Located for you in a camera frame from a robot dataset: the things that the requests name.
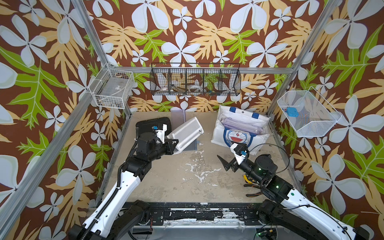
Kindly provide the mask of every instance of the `wire mesh basket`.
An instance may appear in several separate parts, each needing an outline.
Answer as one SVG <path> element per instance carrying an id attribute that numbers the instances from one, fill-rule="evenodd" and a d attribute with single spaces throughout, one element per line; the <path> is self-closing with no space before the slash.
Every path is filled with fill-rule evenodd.
<path id="1" fill-rule="evenodd" d="M 312 90 L 287 91 L 277 101 L 297 137 L 323 137 L 341 118 L 341 114 L 321 94 Z M 295 108 L 298 116 L 289 116 L 288 107 Z"/>
<path id="2" fill-rule="evenodd" d="M 97 75 L 95 81 L 99 83 L 92 91 L 92 96 L 97 106 L 125 108 L 134 83 L 132 72 L 111 68 L 102 73 L 100 78 Z"/>
<path id="3" fill-rule="evenodd" d="M 169 65 L 169 63 L 151 64 L 152 95 L 237 96 L 240 94 L 241 75 L 238 67 L 225 68 L 223 65 L 216 67 L 213 64 L 201 63 L 202 66 L 199 67 Z"/>

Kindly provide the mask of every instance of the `black case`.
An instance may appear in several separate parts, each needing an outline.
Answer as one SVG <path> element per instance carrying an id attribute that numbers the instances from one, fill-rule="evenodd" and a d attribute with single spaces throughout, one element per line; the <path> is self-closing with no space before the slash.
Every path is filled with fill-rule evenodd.
<path id="1" fill-rule="evenodd" d="M 136 123 L 136 127 L 139 127 L 139 134 L 142 134 L 144 132 L 152 132 L 152 127 L 159 126 L 160 124 L 167 125 L 166 136 L 172 132 L 172 126 L 168 117 L 140 121 Z"/>

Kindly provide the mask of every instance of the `white plastic box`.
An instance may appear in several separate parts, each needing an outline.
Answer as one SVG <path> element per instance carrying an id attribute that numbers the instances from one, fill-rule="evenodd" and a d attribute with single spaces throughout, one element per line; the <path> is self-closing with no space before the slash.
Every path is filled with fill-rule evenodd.
<path id="1" fill-rule="evenodd" d="M 204 133 L 203 127 L 194 117 L 184 124 L 173 130 L 167 138 L 178 139 L 179 143 L 176 145 L 174 154 L 181 153 L 186 147 L 189 146 L 195 139 Z"/>
<path id="2" fill-rule="evenodd" d="M 334 110 L 332 114 L 323 106 L 316 96 L 308 90 L 287 91 L 277 101 L 283 114 L 294 128 L 297 137 L 323 137 L 341 118 L 341 114 L 338 113 L 321 94 L 318 92 L 317 94 L 323 103 L 331 106 Z M 288 116 L 285 111 L 288 107 L 296 108 L 299 116 Z"/>

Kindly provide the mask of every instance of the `black wire basket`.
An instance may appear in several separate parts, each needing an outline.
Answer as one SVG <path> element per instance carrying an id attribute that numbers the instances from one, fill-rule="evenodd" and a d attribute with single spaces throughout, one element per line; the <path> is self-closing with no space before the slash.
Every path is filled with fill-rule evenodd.
<path id="1" fill-rule="evenodd" d="M 151 63 L 152 95 L 237 96 L 240 94 L 240 64 L 199 63 L 196 67 L 173 67 L 178 63 Z"/>

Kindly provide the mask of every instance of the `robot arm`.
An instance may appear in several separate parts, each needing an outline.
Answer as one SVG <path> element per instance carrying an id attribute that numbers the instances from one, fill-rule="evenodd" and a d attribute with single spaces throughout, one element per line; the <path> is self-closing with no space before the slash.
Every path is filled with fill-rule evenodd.
<path id="1" fill-rule="evenodd" d="M 277 166 L 271 160 L 269 154 L 262 154 L 255 162 L 248 159 L 249 151 L 246 144 L 231 146 L 235 158 L 228 163 L 217 156 L 222 162 L 224 169 L 230 168 L 235 172 L 241 169 L 260 185 L 261 192 L 269 199 L 286 207 L 302 219 L 306 220 L 327 239 L 332 240 L 363 240 L 368 239 L 369 234 L 363 228 L 354 229 L 328 213 L 321 210 L 298 190 L 282 178 L 275 175 Z"/>
<path id="2" fill-rule="evenodd" d="M 92 239 L 95 234 L 107 238 L 128 196 L 151 169 L 152 161 L 160 159 L 163 155 L 174 153 L 179 141 L 178 139 L 165 138 L 167 125 L 157 124 L 152 127 L 152 130 L 152 132 L 144 132 L 139 135 L 138 129 L 136 129 L 136 142 L 126 161 L 119 167 L 117 182 L 95 212 L 84 221 L 82 228 L 77 228 L 78 232 L 72 233 L 76 239 L 79 235 L 81 240 Z M 135 225 L 141 221 L 141 218 L 134 218 L 133 220 L 133 225 Z"/>

